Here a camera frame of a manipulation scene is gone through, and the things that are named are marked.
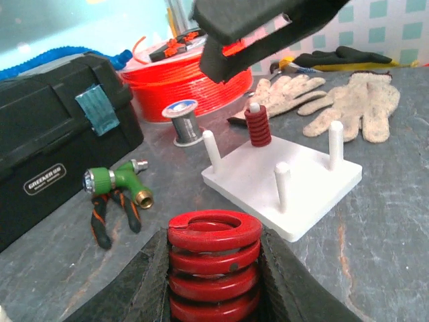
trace gray table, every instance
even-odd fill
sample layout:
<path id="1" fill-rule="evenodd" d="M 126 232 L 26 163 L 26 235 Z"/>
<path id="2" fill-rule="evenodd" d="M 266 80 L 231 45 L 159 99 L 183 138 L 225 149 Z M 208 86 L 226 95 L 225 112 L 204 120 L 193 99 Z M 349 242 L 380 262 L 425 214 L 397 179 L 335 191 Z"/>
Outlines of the gray table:
<path id="1" fill-rule="evenodd" d="M 359 137 L 345 158 L 363 166 L 363 180 L 291 249 L 315 278 L 368 321 L 429 320 L 429 68 L 393 70 L 402 94 L 391 137 L 369 144 Z M 326 73 L 324 88 L 347 83 L 349 73 Z M 199 118 L 221 155 L 248 140 L 227 116 L 243 99 Z M 305 138 L 312 117 L 295 112 L 271 120 L 272 134 L 328 152 L 327 135 Z M 107 227 L 115 238 L 105 252 L 94 242 L 92 205 L 81 191 L 0 254 L 0 303 L 14 322 L 61 321 L 106 286 L 170 218 L 197 209 L 239 210 L 204 185 L 210 162 L 204 144 L 180 149 L 169 125 L 142 122 L 145 142 L 123 160 L 146 158 L 140 174 L 156 204 L 142 212 L 134 235 L 116 207 Z"/>

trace coil spring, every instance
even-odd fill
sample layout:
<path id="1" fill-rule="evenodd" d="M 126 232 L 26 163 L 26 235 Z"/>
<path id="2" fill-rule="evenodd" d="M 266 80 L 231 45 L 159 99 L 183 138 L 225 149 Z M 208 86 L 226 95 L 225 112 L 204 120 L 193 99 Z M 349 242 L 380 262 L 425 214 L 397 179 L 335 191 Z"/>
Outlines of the coil spring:
<path id="1" fill-rule="evenodd" d="M 256 321 L 262 224 L 235 211 L 185 213 L 169 223 L 170 308 L 181 322 Z"/>
<path id="2" fill-rule="evenodd" d="M 263 105 L 260 105 L 260 107 L 261 110 L 256 113 L 250 112 L 250 109 L 244 112 L 247 128 L 249 129 L 250 142 L 252 146 L 256 147 L 266 146 L 271 143 L 267 109 Z"/>

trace black glove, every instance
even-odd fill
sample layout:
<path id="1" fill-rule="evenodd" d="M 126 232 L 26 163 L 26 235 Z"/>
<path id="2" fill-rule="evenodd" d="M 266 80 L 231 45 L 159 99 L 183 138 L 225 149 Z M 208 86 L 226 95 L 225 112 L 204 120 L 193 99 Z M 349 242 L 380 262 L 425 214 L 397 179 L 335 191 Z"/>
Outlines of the black glove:
<path id="1" fill-rule="evenodd" d="M 349 0 L 195 0 L 192 19 L 207 35 L 200 69 L 216 83 L 227 82 L 264 58 L 311 36 L 330 22 Z M 285 27 L 233 56 L 223 46 L 237 42 L 279 14 Z"/>
<path id="2" fill-rule="evenodd" d="M 301 54 L 294 59 L 294 64 L 306 68 L 362 63 L 390 64 L 392 59 L 374 52 L 361 52 L 346 46 L 340 46 L 334 52 L 315 51 L 312 54 Z"/>

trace white knit glove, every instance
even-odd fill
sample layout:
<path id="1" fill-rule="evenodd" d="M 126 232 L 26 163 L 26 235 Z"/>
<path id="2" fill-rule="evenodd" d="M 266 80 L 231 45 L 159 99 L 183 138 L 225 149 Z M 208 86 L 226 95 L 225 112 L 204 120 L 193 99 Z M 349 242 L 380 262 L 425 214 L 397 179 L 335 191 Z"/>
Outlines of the white knit glove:
<path id="1" fill-rule="evenodd" d="M 348 85 L 335 87 L 327 97 L 333 100 L 332 107 L 325 109 L 303 133 L 305 136 L 319 136 L 332 121 L 339 120 L 344 126 L 344 141 L 357 137 L 362 129 L 368 142 L 381 143 L 389 138 L 389 117 L 396 110 L 400 92 L 390 85 L 390 74 L 355 72 Z M 313 101 L 298 110 L 299 115 L 310 115 L 326 107 L 324 102 Z"/>
<path id="2" fill-rule="evenodd" d="M 12 322 L 12 320 L 7 317 L 6 311 L 0 306 L 0 322 Z"/>
<path id="3" fill-rule="evenodd" d="M 269 80 L 263 78 L 258 82 L 255 94 L 246 102 L 243 110 L 228 118 L 228 122 L 245 124 L 244 112 L 250 103 L 264 105 L 269 118 L 315 99 L 318 99 L 319 104 L 324 105 L 323 107 L 332 105 L 332 99 L 326 98 L 326 92 L 313 91 L 325 82 L 323 78 L 310 79 L 308 75 L 302 74 L 294 78 L 281 76 L 271 86 Z"/>

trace white plastic plate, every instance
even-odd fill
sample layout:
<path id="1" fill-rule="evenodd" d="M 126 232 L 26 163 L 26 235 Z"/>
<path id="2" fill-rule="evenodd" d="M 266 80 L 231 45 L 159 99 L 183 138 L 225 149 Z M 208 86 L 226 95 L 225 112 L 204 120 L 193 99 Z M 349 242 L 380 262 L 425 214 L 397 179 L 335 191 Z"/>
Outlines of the white plastic plate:
<path id="1" fill-rule="evenodd" d="M 212 166 L 204 182 L 276 230 L 298 241 L 362 179 L 362 167 L 343 160 L 343 126 L 330 127 L 330 154 L 275 136 L 255 148 L 247 142 L 221 158 L 211 131 L 204 142 Z"/>

